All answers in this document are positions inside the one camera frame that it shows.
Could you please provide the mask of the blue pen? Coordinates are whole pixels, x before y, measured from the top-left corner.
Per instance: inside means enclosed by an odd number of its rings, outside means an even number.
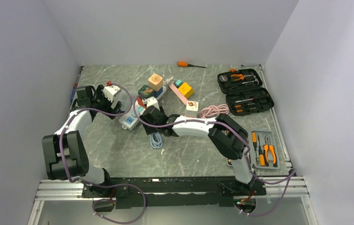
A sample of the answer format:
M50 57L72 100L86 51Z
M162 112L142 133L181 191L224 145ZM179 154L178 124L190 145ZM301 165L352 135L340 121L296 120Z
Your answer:
M70 103L72 103L74 101L75 92L76 92L76 88L78 86L79 79L80 79L80 75L77 76L75 84L74 84L74 86L72 88L72 92L71 92L71 96L70 96Z

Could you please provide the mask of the beige cube plug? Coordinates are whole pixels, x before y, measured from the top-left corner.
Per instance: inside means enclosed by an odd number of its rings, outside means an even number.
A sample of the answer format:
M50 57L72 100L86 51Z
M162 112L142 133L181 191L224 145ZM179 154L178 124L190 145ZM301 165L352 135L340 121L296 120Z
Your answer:
M164 85L163 77L153 73L148 78L148 86L152 88L154 91L159 91Z

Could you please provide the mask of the grey tool tray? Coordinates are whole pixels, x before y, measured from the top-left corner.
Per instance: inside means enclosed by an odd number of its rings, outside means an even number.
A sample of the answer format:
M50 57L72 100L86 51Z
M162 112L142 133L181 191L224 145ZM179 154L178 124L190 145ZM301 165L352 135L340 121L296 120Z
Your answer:
M271 131L250 131L247 143L250 146L250 161L253 167L268 170L280 168L278 153Z

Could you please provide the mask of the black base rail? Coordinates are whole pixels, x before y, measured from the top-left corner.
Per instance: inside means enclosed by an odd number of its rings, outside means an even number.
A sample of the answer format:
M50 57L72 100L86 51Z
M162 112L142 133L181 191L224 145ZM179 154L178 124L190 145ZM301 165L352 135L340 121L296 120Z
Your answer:
M82 198L112 198L117 209L130 209L143 205L232 207L240 199L266 195L260 181L243 184L233 176L112 178L111 184L110 189L85 185Z

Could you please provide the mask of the blue cube plug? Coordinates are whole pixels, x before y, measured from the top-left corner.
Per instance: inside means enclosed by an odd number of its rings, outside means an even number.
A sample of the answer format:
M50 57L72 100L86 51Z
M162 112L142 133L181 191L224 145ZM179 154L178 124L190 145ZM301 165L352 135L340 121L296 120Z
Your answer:
M154 92L154 97L158 98L159 96L161 96L163 93L163 88L160 88L158 91Z

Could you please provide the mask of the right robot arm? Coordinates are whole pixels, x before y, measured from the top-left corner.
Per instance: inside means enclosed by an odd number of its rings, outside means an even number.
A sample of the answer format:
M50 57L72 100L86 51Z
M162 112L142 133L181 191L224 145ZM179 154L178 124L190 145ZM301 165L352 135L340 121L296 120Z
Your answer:
M206 119L179 114L167 116L162 108L149 106L138 119L147 134L158 132L167 137L209 138L218 152L231 160L238 192L247 195L254 189L248 132L227 114L221 113L217 117Z

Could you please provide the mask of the green cube plug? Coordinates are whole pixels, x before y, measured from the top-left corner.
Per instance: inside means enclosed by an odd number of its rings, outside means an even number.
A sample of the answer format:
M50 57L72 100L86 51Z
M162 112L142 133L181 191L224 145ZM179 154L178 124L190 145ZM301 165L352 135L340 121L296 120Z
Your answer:
M154 89L149 87L148 85L143 85L139 90L138 94L143 96L144 98L150 98L155 95Z

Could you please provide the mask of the orange pliers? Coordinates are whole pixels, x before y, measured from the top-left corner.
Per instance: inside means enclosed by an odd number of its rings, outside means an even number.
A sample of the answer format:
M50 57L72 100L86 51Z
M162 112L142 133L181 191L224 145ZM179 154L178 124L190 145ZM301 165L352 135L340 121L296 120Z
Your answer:
M272 165L273 167L277 167L277 157L274 146L271 144L270 138L265 135L264 136L264 162L266 166Z

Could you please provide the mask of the red cube plug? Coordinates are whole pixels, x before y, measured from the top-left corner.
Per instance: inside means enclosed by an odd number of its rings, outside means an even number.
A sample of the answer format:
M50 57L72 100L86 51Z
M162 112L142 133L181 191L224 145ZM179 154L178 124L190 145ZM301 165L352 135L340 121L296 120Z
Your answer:
M137 104L138 104L139 106L141 106L141 107L143 107L143 108L146 108L146 105L144 104L143 100L142 100L140 97L138 97L138 98L136 99L136 101L137 101Z

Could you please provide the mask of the black tool case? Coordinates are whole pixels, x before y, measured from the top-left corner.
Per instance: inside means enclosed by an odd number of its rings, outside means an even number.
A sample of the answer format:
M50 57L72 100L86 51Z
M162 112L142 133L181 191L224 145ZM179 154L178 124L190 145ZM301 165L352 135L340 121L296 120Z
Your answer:
M275 103L256 70L230 69L218 74L218 85L226 104L235 116L245 116L270 110Z

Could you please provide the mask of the yellow cube plug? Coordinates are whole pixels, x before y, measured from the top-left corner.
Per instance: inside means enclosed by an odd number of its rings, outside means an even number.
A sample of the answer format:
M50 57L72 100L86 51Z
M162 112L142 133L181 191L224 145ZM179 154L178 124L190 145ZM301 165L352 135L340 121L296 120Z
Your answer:
M187 84L186 82L184 82L178 88L178 90L186 99L188 99L189 97L191 97L194 94L193 88L189 84Z

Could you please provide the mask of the pink power strip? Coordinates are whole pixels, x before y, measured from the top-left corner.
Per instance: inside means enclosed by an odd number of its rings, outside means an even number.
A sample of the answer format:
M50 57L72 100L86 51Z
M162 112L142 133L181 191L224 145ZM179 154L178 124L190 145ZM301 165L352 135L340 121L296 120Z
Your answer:
M168 87L184 105L187 104L187 98L178 90L178 88L174 85L173 82L169 82Z

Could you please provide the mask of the clear screw box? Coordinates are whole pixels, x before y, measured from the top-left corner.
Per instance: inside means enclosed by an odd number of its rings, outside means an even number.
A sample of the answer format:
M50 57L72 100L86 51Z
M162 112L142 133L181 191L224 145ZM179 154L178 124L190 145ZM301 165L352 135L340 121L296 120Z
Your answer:
M115 97L116 102L121 103L120 111L123 113L125 111L129 111L132 105L132 99L128 95L128 91L121 90Z

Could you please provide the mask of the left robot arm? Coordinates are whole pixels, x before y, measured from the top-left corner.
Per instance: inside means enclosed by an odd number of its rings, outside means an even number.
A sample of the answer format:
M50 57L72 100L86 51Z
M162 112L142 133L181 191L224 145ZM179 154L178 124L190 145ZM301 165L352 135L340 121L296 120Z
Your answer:
M82 136L98 112L104 112L112 120L121 113L122 103L117 99L120 91L115 85L76 88L67 121L54 134L42 139L50 180L82 181L93 185L101 197L111 194L113 184L109 173L90 164Z

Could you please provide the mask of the white power strip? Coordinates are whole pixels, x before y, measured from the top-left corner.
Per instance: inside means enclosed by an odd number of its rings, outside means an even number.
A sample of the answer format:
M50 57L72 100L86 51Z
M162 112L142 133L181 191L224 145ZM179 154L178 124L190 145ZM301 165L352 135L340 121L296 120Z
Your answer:
M157 101L159 102L159 100L161 99L161 97L165 94L166 90L167 90L167 87L166 86L163 86L163 93L161 96L159 96L157 99ZM137 101L136 99L138 97L140 97L143 101L146 99L144 98L143 96L141 95L133 95L133 94L130 94L131 95L131 99L132 99L132 105L131 105L131 108L129 111L126 111L127 113L122 115L121 117L119 117L119 123L121 124L122 128L123 129L128 129L128 130L132 130L134 129L137 125L140 124L140 121L138 119L138 117L140 115L142 115L142 113L145 111L146 108L143 108L141 106L139 106L137 104Z

